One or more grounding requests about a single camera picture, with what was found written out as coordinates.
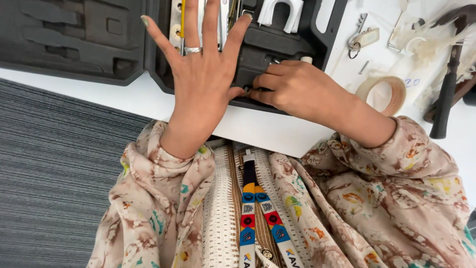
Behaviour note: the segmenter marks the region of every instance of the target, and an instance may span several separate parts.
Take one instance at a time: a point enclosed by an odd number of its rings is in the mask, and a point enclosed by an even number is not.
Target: black tool case
[[[325,33],[316,27],[322,0],[304,0],[297,34],[282,31],[289,6],[278,3],[270,27],[258,27],[263,0],[243,0],[252,11],[233,85],[248,86],[274,60],[313,58],[324,70],[347,0],[335,0]],[[170,66],[140,20],[153,18],[169,36],[171,0],[0,0],[0,67],[127,86],[148,70],[162,91],[174,93]],[[247,98],[230,103],[281,111]]]

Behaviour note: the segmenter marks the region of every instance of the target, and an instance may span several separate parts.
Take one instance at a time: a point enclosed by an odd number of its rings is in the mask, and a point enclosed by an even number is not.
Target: finger
[[[245,37],[246,29],[251,23],[251,15],[246,13],[241,16],[228,32],[227,42],[223,47],[222,55],[228,59],[237,60],[239,48]]]
[[[301,61],[282,61],[279,65],[295,67],[295,66],[300,66],[303,63],[304,62],[301,62]]]
[[[280,76],[264,73],[253,80],[253,88],[265,87],[276,90],[281,83],[280,80]]]
[[[253,89],[248,93],[248,96],[251,99],[257,100],[261,103],[273,105],[273,102],[271,101],[273,99],[273,94],[275,93],[271,91],[260,91]]]
[[[289,73],[292,69],[289,66],[281,65],[281,64],[272,64],[268,66],[265,73],[276,75],[276,76],[283,76]]]
[[[218,53],[218,12],[220,10],[220,0],[207,0],[205,15],[203,18],[203,52]]]
[[[170,43],[167,37],[165,37],[164,34],[160,31],[153,19],[145,15],[141,16],[140,18],[146,26],[147,32],[149,32],[152,39],[154,39],[160,50],[162,50],[170,66],[173,67],[173,65],[180,60],[181,55],[177,52],[177,50]]]
[[[185,2],[184,16],[185,45],[190,48],[200,47],[200,39],[198,37],[198,0],[187,0]]]
[[[228,89],[227,93],[228,93],[228,99],[231,101],[234,98],[245,94],[245,91],[242,88],[236,86],[236,87],[232,87]]]

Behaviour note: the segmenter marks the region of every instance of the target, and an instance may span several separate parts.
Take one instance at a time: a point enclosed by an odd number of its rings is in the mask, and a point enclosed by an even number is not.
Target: lanyard
[[[269,196],[258,184],[255,171],[255,157],[249,149],[246,150],[243,162],[239,268],[255,268],[256,260],[253,260],[255,258],[255,198],[259,202],[259,206],[263,211],[268,227],[287,268],[304,268],[278,212],[274,208]]]

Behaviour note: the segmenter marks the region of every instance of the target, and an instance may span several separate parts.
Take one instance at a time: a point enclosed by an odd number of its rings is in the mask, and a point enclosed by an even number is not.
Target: screwdriver
[[[182,14],[180,16],[180,55],[184,56],[185,55],[185,39],[184,39],[184,34],[183,34],[183,29],[185,26],[185,0],[182,0]]]

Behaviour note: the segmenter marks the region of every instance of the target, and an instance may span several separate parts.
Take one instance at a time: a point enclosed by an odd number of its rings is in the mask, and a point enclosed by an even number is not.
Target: green nail polish
[[[142,20],[142,22],[144,23],[144,25],[146,26],[146,28],[149,26],[149,20],[147,19],[147,17],[145,15],[142,15],[140,17],[140,19]]]

